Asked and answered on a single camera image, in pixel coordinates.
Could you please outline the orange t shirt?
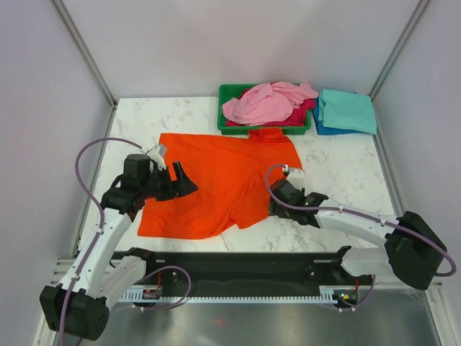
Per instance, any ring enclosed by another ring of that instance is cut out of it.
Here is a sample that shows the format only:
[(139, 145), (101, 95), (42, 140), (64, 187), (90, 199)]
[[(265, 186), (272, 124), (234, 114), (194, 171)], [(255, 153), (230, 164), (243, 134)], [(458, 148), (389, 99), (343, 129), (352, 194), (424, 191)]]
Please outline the orange t shirt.
[(278, 128), (251, 130), (247, 138), (163, 133), (165, 160), (182, 165), (198, 190), (146, 201), (139, 236), (206, 239), (232, 226), (245, 229), (268, 216), (266, 185), (282, 178), (275, 164), (302, 166), (292, 141)]

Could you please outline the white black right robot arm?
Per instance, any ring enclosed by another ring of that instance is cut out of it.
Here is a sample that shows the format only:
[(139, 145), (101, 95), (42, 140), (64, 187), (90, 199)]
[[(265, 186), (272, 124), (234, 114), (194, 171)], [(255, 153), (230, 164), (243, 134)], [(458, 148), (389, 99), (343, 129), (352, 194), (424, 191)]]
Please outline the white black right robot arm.
[(369, 214), (344, 207), (328, 196), (297, 189), (286, 179), (270, 187), (269, 214), (302, 226), (340, 231), (372, 244), (367, 249), (343, 246), (330, 265), (331, 278), (348, 283), (362, 275), (394, 275), (417, 290), (426, 290), (447, 248), (417, 213), (402, 216)]

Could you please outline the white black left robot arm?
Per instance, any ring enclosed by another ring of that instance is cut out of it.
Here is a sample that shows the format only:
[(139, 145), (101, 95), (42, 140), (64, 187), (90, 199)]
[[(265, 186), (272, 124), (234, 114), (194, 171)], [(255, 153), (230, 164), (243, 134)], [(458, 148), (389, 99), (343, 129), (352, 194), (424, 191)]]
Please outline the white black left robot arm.
[(180, 162), (168, 167), (160, 154), (128, 155), (122, 174), (98, 201), (101, 214), (91, 237), (59, 283), (45, 286), (40, 294), (48, 327), (60, 336), (97, 340), (122, 295), (136, 282), (152, 283), (158, 275), (155, 262), (136, 255), (106, 272), (122, 236), (148, 199), (163, 202), (197, 190)]

